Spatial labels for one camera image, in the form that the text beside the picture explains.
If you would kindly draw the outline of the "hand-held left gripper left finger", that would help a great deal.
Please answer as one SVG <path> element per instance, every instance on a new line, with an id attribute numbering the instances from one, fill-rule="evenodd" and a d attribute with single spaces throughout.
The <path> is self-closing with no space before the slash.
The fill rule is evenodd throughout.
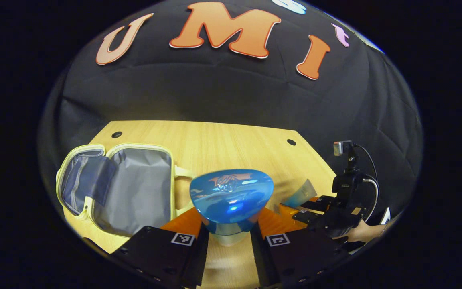
<path id="1" fill-rule="evenodd" d="M 113 260 L 146 280 L 147 289 L 196 289 L 202 284 L 209 231 L 190 208 L 161 228 L 145 226 L 113 252 Z"/>

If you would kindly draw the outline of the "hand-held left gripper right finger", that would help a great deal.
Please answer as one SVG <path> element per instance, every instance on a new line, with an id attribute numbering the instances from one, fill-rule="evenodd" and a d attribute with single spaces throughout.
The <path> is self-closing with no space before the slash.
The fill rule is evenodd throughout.
<path id="1" fill-rule="evenodd" d="M 321 229 L 297 227 L 268 208 L 250 233 L 261 289 L 315 289 L 350 256 Z"/>

